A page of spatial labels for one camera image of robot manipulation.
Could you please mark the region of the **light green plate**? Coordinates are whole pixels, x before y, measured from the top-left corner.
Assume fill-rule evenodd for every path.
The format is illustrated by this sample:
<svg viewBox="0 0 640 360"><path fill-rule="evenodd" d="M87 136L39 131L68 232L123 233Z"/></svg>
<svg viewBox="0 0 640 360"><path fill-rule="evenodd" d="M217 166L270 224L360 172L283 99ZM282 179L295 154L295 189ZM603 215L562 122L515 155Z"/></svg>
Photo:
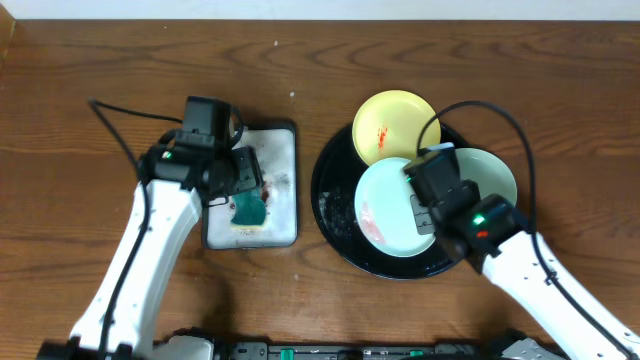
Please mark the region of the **light green plate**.
<svg viewBox="0 0 640 360"><path fill-rule="evenodd" d="M434 227L408 182L409 161L392 157L371 165L357 183L354 210L366 240L386 255L419 255L435 242Z"/></svg>
<svg viewBox="0 0 640 360"><path fill-rule="evenodd" d="M512 206L517 203L517 183L509 167L497 156L476 148L455 150L462 180L474 181L482 199L497 194Z"/></svg>

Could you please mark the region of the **green yellow sponge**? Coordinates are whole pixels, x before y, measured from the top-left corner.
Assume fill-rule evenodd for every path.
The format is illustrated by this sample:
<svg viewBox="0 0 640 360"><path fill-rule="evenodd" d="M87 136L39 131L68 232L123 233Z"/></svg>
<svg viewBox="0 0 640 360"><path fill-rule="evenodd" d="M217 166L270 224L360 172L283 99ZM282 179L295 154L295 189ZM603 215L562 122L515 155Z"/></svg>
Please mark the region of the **green yellow sponge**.
<svg viewBox="0 0 640 360"><path fill-rule="evenodd" d="M267 207L261 189L236 194L232 200L235 212L230 224L233 229L254 230L264 226Z"/></svg>

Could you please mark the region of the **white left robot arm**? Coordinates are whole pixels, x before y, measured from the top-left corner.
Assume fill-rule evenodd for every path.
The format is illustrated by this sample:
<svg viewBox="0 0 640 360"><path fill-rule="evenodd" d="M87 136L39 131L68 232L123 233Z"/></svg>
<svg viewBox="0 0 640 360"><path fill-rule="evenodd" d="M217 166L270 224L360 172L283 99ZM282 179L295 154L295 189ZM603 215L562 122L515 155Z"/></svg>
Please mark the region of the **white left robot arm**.
<svg viewBox="0 0 640 360"><path fill-rule="evenodd" d="M184 242L210 208L262 184L252 148L181 129L165 133L135 162L132 212L100 288L74 325L77 353L90 359L156 359L155 325Z"/></svg>

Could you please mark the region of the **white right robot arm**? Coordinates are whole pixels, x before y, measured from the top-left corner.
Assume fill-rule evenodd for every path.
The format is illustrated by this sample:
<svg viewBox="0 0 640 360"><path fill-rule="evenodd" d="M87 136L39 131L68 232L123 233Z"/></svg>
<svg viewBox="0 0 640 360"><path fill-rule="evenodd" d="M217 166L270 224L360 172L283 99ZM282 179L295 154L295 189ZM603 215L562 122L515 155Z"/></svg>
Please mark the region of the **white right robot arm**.
<svg viewBox="0 0 640 360"><path fill-rule="evenodd" d="M461 178L453 150L430 151L403 171L436 244L519 303L569 358L638 358L638 336L567 271L531 218Z"/></svg>

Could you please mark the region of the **rectangular black sponge tray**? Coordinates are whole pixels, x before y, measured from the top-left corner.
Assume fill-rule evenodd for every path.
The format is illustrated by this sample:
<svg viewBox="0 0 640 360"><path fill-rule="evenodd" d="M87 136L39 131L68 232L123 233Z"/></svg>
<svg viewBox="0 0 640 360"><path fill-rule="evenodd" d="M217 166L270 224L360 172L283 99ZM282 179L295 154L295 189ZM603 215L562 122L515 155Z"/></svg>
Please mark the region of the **rectangular black sponge tray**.
<svg viewBox="0 0 640 360"><path fill-rule="evenodd" d="M212 250L287 247L298 237L297 151L295 127L290 123L270 127L249 126L239 142L254 148L264 185L262 197L267 218L261 228L231 227L235 209L232 197L219 199L203 211L202 243Z"/></svg>

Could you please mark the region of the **round black tray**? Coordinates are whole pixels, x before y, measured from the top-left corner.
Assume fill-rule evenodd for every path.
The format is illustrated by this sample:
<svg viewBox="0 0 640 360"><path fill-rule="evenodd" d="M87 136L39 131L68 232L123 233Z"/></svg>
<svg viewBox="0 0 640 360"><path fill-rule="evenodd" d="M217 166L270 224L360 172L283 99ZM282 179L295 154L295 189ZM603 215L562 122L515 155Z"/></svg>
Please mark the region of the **round black tray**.
<svg viewBox="0 0 640 360"><path fill-rule="evenodd" d="M354 211L356 186L366 169L353 145L350 125L339 130L319 155L311 180L311 206L327 243L355 267L382 278L422 279L452 269L457 262L436 245L416 256L399 258L367 241Z"/></svg>

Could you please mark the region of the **yellow plate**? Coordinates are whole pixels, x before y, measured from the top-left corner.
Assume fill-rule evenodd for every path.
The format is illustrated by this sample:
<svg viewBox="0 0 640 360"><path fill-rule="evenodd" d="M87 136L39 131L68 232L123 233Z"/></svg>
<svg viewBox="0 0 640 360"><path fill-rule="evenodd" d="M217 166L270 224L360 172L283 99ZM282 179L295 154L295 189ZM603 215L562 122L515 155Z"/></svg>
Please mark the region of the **yellow plate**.
<svg viewBox="0 0 640 360"><path fill-rule="evenodd" d="M418 137L434 109L422 97L404 90L388 90L373 95L358 109L352 124L356 153L367 165L399 157L412 160L419 148L441 142L441 128L435 120Z"/></svg>

